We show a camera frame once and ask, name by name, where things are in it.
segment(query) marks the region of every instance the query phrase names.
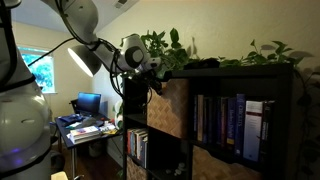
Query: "bookshelf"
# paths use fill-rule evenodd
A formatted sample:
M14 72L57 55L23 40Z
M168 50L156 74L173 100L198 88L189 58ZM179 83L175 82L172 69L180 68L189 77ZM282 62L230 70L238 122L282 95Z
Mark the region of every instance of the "bookshelf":
M259 179L285 179L287 163L287 141L291 116L291 93L293 81L293 66L290 64L275 64L264 66L226 67L211 69L194 69L167 72L165 80L188 80L188 116L185 127L187 137L179 138L168 134L147 123L147 110L134 104L148 101L148 88L143 84L136 84L124 79L124 131L133 127L146 128L148 131L148 149L146 152L146 166L141 167L134 158L135 165L141 167L146 179L196 179L199 178L197 169L201 164L197 159L198 151L205 151L214 161L219 161L221 169L231 168L234 163L243 168L257 172ZM250 100L274 100L274 116L269 122L267 141L267 160L261 165L259 162L247 160L234 155L234 152L221 149L215 144L203 143L194 137L194 103L197 94L212 97L234 96L237 93L246 95ZM127 135L124 133L124 152L127 148ZM127 158L124 159L124 179L135 179L127 174ZM187 171L174 176L166 170L174 170L179 163L185 163Z

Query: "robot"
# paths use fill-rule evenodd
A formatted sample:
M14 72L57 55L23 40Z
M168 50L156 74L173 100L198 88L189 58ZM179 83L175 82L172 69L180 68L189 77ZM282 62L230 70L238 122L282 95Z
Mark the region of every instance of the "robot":
M152 79L150 71L160 58L151 58L136 34L124 38L122 49L98 38L98 13L91 0L41 1L60 14L72 36L100 58L110 76L136 70ZM0 179L50 179L52 113L14 41L10 9L20 3L0 0ZM159 90L159 83L152 84Z

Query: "ceiling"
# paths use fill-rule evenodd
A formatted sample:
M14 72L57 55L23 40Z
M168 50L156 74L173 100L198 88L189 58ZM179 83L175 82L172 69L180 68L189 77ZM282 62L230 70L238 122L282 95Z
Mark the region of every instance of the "ceiling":
M99 13L99 22L95 29L95 32L97 32L139 0L92 1L95 3ZM12 9L11 13L13 21L68 32L60 16L41 0L22 0L18 7Z

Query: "wicker storage basket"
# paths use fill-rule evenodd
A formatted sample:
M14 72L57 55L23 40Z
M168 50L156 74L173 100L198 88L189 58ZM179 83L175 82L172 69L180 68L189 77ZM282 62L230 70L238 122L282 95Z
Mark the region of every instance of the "wicker storage basket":
M260 173L240 164L227 164L206 150L193 147L193 180L261 180Z
M188 82L187 79L171 79L163 83L161 96L152 90L147 110L148 126L178 138L187 137Z
M147 172L137 166L130 157L127 157L127 180L146 180Z

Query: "window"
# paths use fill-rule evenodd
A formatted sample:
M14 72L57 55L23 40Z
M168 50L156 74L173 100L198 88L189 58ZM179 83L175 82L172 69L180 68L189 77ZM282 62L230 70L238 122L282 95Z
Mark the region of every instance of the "window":
M24 62L28 65L34 60L47 53L46 50L35 48L18 47ZM51 54L43 57L29 67L31 73L36 77L37 84L42 87L43 93L55 93L54 87L54 66Z

